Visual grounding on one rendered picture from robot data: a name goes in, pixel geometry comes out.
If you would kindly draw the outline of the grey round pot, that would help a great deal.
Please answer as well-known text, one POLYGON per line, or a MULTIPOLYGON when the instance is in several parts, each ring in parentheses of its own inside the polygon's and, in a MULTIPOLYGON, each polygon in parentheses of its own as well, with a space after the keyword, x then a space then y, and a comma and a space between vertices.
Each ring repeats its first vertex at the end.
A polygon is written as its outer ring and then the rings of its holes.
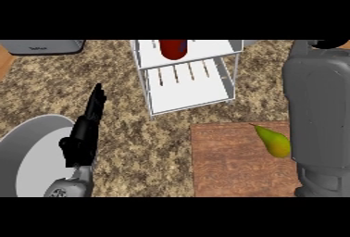
POLYGON ((69 178, 59 141, 73 121, 47 114, 28 119, 0 139, 0 197, 42 197, 50 184, 69 178))

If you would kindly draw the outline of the brown wooden panel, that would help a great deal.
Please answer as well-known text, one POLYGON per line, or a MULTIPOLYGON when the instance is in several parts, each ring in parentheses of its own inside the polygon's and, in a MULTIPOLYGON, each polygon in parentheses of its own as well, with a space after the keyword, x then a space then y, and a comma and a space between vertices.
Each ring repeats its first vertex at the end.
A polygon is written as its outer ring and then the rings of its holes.
POLYGON ((9 53, 7 49, 0 44, 0 81, 6 77, 14 58, 16 56, 9 53))

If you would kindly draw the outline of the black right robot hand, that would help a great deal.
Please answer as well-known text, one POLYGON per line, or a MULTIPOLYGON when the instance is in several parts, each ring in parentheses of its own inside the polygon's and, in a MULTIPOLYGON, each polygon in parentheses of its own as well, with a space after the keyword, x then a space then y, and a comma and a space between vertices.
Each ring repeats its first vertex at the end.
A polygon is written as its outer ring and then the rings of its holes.
POLYGON ((319 49, 332 49, 338 48, 342 45, 345 45, 347 40, 319 40, 314 44, 313 47, 319 49))

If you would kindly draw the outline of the brown wooden cutting board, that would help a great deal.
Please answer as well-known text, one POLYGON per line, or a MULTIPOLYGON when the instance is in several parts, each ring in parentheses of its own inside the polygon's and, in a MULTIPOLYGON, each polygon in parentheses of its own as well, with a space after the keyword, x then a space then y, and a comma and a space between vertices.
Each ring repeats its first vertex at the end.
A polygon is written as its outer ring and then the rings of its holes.
POLYGON ((193 195, 285 196, 299 186, 295 162, 273 157, 252 124, 288 135, 286 121, 193 124, 193 195))

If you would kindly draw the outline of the red can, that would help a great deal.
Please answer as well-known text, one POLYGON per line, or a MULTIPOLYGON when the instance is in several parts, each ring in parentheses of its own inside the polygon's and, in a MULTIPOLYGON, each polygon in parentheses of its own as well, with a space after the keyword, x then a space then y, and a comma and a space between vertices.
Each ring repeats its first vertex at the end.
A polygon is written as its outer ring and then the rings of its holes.
POLYGON ((187 54, 186 40, 159 40, 159 51, 165 58, 178 60, 187 54))

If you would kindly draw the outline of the green pear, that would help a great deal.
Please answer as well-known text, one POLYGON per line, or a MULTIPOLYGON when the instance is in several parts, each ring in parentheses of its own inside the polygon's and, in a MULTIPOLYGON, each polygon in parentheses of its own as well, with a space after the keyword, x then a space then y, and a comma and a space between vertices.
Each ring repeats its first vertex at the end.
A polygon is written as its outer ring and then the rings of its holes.
POLYGON ((271 156, 283 158, 289 156, 289 140, 279 132, 252 124, 257 135, 264 143, 267 152, 271 156))

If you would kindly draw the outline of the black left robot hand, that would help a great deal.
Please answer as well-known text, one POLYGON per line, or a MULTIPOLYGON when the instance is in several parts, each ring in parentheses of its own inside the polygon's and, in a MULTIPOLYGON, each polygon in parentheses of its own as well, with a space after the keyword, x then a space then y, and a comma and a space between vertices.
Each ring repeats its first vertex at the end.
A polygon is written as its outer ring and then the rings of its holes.
POLYGON ((59 141, 68 168, 90 166, 93 163, 105 101, 102 85, 97 83, 88 97, 84 114, 78 116, 69 136, 59 141))

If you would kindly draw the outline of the grey toaster appliance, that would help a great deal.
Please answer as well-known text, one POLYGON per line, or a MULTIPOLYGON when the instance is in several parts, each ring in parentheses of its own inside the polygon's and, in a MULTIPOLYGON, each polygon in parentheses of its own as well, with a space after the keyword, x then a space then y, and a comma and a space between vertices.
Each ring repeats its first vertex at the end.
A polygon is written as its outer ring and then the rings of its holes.
POLYGON ((0 40, 0 44, 14 56, 45 56, 79 53, 84 40, 0 40))

